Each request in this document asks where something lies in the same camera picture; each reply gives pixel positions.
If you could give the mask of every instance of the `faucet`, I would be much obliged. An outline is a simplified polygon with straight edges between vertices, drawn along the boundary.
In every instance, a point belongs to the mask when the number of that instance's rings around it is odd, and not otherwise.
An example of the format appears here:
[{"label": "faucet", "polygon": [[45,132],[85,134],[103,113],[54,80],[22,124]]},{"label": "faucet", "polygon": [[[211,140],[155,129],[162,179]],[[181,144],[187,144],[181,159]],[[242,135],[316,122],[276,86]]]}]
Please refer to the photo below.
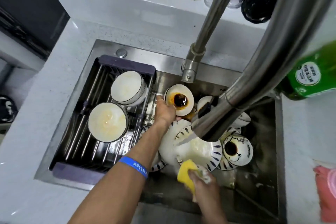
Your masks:
[{"label": "faucet", "polygon": [[[195,135],[217,141],[233,121],[288,74],[304,51],[332,0],[278,0],[269,25],[241,76],[192,121]],[[182,81],[194,82],[197,67],[229,0],[214,0],[188,52]]]}]

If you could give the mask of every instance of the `green can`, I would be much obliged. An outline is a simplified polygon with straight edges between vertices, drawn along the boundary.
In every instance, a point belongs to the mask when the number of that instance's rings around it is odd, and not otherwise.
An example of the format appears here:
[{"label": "green can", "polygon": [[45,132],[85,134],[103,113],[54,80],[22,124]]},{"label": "green can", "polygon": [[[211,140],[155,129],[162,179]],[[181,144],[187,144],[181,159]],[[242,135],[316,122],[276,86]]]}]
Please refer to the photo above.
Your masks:
[{"label": "green can", "polygon": [[336,41],[300,59],[277,89],[292,100],[336,90]]}]

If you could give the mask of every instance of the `dish rack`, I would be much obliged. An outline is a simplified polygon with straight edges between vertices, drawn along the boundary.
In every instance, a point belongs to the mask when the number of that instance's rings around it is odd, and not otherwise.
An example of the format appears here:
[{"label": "dish rack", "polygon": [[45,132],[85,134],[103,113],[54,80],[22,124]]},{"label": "dish rack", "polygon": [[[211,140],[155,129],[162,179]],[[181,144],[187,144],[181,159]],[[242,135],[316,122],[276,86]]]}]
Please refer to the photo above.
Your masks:
[{"label": "dish rack", "polygon": [[[131,70],[138,72],[148,86],[144,102],[135,107],[120,105],[112,99],[110,93],[115,79]],[[49,167],[53,175],[72,181],[86,177],[88,184],[95,184],[139,140],[141,129],[147,120],[149,99],[153,98],[155,80],[154,66],[108,55],[97,58]],[[96,140],[88,129],[91,110],[102,102],[118,104],[129,116],[128,131],[123,137],[110,143]]]}]

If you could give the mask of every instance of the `speckled countertop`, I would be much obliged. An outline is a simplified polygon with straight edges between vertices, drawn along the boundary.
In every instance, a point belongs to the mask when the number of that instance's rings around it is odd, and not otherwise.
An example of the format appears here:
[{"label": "speckled countertop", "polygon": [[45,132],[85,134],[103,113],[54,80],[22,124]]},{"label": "speckled countertop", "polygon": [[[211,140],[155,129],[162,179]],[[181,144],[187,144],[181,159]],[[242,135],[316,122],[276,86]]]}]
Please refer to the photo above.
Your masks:
[{"label": "speckled countertop", "polygon": [[[0,222],[66,223],[87,191],[33,177],[96,39],[184,58],[188,46],[70,20],[0,146]],[[204,63],[242,71],[248,60],[208,53]],[[306,101],[283,99],[288,223],[319,223],[313,160],[305,144]],[[198,216],[139,204],[132,223],[200,223]]]}]

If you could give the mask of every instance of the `person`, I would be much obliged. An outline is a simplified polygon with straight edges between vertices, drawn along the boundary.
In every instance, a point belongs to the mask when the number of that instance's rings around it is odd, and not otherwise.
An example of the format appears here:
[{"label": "person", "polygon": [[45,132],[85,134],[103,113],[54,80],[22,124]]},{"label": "person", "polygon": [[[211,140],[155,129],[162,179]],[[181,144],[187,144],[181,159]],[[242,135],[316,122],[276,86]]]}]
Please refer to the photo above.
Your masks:
[{"label": "person", "polygon": [[[128,224],[131,223],[142,189],[145,185],[144,169],[151,168],[163,135],[176,119],[176,109],[157,96],[155,121],[141,140],[126,154],[126,159],[139,164],[129,165],[118,161],[88,193],[68,224]],[[206,223],[227,224],[221,209],[219,187],[216,179],[210,184],[191,170],[188,175],[195,184],[195,198]]]}]

